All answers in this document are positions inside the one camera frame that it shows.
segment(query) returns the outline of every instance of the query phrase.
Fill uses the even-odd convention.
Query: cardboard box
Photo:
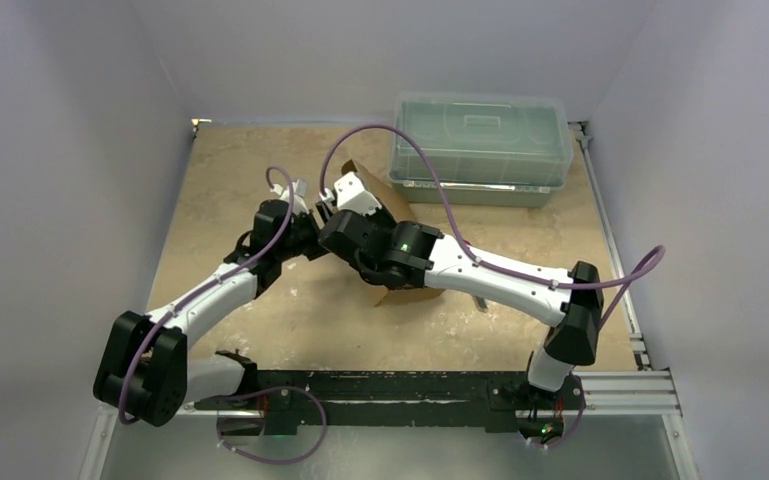
[[[390,188],[389,185],[382,182],[375,175],[369,172],[363,165],[349,160],[343,164],[340,169],[342,175],[349,172],[357,173],[358,177],[363,181],[366,189],[372,192],[378,201],[384,205],[393,218],[397,222],[410,220],[417,221],[416,214],[410,207],[410,204],[401,195],[396,193],[395,190]],[[439,297],[443,293],[443,289],[439,288],[416,288],[406,287],[398,290],[390,290],[383,285],[367,285],[370,301],[373,306],[381,304],[402,305],[405,303],[420,302],[423,300],[430,300],[432,298]]]

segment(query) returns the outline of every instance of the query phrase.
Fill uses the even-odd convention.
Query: wooden work surface
[[[221,263],[237,237],[252,226],[260,202],[272,198],[264,180],[269,165],[308,181],[316,199],[323,156],[345,127],[207,127],[199,131],[150,308],[170,302]],[[540,210],[454,206],[472,244],[528,263],[572,267],[595,264],[611,277],[611,262],[581,151],[566,186]],[[365,131],[340,147],[328,184],[348,159],[386,178],[390,134]],[[450,232],[440,205],[414,204],[420,222]],[[433,300],[372,307],[358,274],[328,255],[300,257],[256,301],[237,309],[193,348],[192,358],[239,349],[260,368],[350,370],[522,370],[547,328],[531,317],[490,303],[476,310],[472,297],[447,291]],[[605,292],[606,304],[613,290]],[[629,334],[618,308],[602,330],[596,364],[582,370],[636,370]]]

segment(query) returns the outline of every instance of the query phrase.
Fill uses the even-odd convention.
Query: plastic storage container
[[[572,141],[556,98],[405,93],[396,127],[425,151],[451,203],[542,207],[564,186]],[[390,181],[411,202],[440,202],[428,168],[393,140]]]

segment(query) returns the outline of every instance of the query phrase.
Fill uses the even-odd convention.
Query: white wall
[[[192,116],[392,117],[402,90],[560,97],[590,117],[654,0],[134,0]]]
[[[127,0],[0,0],[0,479],[75,478],[189,121]]]
[[[769,478],[769,2],[659,2],[596,109],[593,161],[705,478]]]

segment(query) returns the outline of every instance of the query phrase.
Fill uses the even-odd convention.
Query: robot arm
[[[256,368],[248,359],[217,352],[207,360],[188,361],[187,352],[228,314],[266,291],[281,275],[284,261],[301,255],[314,260],[327,253],[318,245],[319,227],[301,198],[304,189],[303,181],[294,183],[292,220],[259,260],[240,268],[275,236],[287,213],[288,192],[280,187],[275,190],[280,198],[260,204],[252,230],[240,237],[213,274],[164,307],[145,315],[131,311],[120,315],[108,338],[93,395],[118,406],[122,389],[127,388],[125,412],[160,426],[183,403],[230,395],[243,388],[246,370]],[[163,319],[165,323],[158,327]],[[158,332],[149,346],[150,356],[143,356],[133,377],[125,382],[131,360],[152,328]]]
[[[350,174],[335,184],[339,211],[319,242],[373,285],[434,287],[486,298],[531,315],[550,327],[528,369],[528,383],[557,392],[577,365],[592,365],[602,314],[600,290],[561,290],[480,267],[454,237],[416,222],[388,222],[386,210]],[[598,283],[596,267],[578,262],[572,270],[547,268],[472,248],[482,260],[559,283]]]

